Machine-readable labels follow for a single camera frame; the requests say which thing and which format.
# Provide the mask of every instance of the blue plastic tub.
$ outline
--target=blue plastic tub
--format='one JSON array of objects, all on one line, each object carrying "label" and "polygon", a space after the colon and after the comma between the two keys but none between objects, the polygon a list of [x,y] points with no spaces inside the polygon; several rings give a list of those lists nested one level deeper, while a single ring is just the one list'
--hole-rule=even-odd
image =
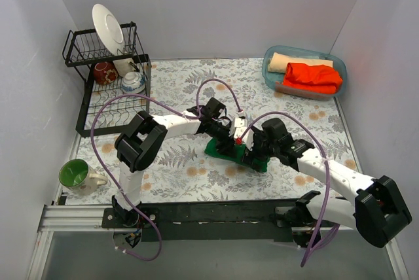
[{"label": "blue plastic tub", "polygon": [[[333,61],[333,68],[339,72],[339,75],[343,80],[342,86],[340,86],[339,91],[334,95],[327,95],[282,85],[282,81],[285,74],[268,72],[268,64],[270,63],[270,60],[272,59],[272,56],[275,52],[285,54],[287,56],[293,56],[296,58],[310,58]],[[268,51],[266,51],[266,54],[264,55],[262,64],[262,74],[264,77],[264,81],[266,82],[266,85],[268,85],[270,89],[273,89],[277,92],[282,92],[284,94],[290,94],[294,96],[316,100],[328,100],[330,98],[338,97],[339,95],[341,95],[346,89],[346,81],[348,77],[346,74],[345,63],[343,63],[343,61],[341,59],[338,59],[336,56],[315,51],[291,48],[290,46],[273,46],[269,48]]]}]

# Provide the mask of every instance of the black wire dish rack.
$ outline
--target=black wire dish rack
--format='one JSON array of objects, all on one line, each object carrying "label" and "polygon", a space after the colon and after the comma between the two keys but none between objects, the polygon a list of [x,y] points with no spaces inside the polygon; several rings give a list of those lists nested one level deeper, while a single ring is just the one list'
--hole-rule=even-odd
[{"label": "black wire dish rack", "polygon": [[[97,63],[132,58],[137,71],[145,75],[144,92],[146,96],[150,96],[151,62],[139,40],[137,25],[130,22],[120,27],[124,34],[124,51],[119,51],[116,56],[106,49],[95,29],[74,32],[70,30],[65,41],[62,52],[65,64],[74,67],[84,81],[84,96],[76,124],[76,131],[81,137],[90,136],[93,119],[100,108],[113,97],[124,94],[121,89],[122,77],[118,77],[108,85],[99,85],[95,82],[93,70]],[[89,68],[87,79],[78,68],[82,65],[87,65]],[[120,133],[137,112],[149,112],[149,108],[150,101],[145,98],[124,97],[115,100],[102,112],[96,123],[94,135]]]}]

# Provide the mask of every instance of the folded cloth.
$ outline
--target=folded cloth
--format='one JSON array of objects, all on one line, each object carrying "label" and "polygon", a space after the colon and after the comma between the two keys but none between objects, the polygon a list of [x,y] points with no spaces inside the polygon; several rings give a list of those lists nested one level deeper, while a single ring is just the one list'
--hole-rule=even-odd
[{"label": "folded cloth", "polygon": [[332,95],[339,90],[342,82],[339,73],[330,66],[288,63],[282,84],[297,89]]},{"label": "folded cloth", "polygon": [[268,65],[268,72],[285,73],[288,63],[304,63],[310,66],[327,65],[332,67],[333,61],[320,59],[293,58],[284,54],[274,53]]}]

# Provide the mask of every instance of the green mug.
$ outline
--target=green mug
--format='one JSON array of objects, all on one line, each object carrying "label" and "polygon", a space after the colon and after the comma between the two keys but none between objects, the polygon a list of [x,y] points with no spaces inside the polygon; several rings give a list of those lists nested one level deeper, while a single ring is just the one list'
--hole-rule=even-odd
[{"label": "green mug", "polygon": [[60,183],[78,195],[90,195],[100,185],[107,183],[107,177],[97,174],[81,159],[68,161],[61,168]]}]

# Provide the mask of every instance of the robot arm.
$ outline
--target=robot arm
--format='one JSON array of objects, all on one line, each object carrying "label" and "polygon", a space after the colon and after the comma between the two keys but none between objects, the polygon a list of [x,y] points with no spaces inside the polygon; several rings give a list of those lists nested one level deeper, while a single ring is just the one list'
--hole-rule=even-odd
[{"label": "robot arm", "polygon": [[[142,174],[154,161],[162,142],[183,134],[206,133],[215,140],[218,156],[257,171],[261,171],[263,164],[266,167],[270,158],[276,157],[286,166],[323,183],[326,181],[325,164],[319,150],[303,139],[294,140],[279,118],[265,121],[262,130],[252,127],[242,139],[240,136],[247,128],[244,114],[240,113],[224,125],[219,121],[224,109],[222,103],[211,98],[207,105],[200,107],[201,115],[196,120],[176,115],[151,116],[144,111],[136,115],[115,143],[121,161],[120,184],[134,205],[140,203]],[[184,114],[198,117],[199,111],[193,107]],[[240,141],[244,149],[239,150],[236,143]],[[328,163],[331,188],[344,199],[331,198],[323,219],[357,229],[377,247],[385,246],[411,222],[412,217],[393,180],[386,176],[374,179],[336,161],[328,160]],[[282,219],[291,224],[310,224],[319,217],[322,202],[323,196],[311,191]],[[122,218],[132,209],[121,192],[113,198],[113,207]]]}]

